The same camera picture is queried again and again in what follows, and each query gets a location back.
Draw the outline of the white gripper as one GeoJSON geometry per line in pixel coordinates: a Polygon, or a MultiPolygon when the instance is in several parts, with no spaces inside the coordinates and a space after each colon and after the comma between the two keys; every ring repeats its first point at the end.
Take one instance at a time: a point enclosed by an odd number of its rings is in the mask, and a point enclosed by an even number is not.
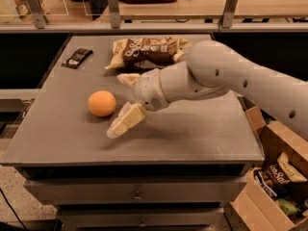
{"type": "Polygon", "coordinates": [[[140,103],[126,102],[124,104],[106,132],[110,139],[121,137],[143,121],[146,118],[146,110],[155,112],[169,106],[161,88],[159,69],[144,72],[142,75],[121,73],[117,79],[121,84],[131,89],[134,88],[135,98],[140,103]]]}

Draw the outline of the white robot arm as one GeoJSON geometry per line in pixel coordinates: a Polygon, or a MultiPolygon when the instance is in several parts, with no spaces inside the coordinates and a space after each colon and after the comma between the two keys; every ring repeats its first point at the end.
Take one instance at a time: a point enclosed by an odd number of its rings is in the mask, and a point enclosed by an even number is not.
{"type": "Polygon", "coordinates": [[[308,83],[258,65],[213,40],[196,43],[179,64],[143,74],[120,74],[136,102],[126,103],[107,130],[115,139],[178,100],[204,100],[232,90],[308,140],[308,83]]]}

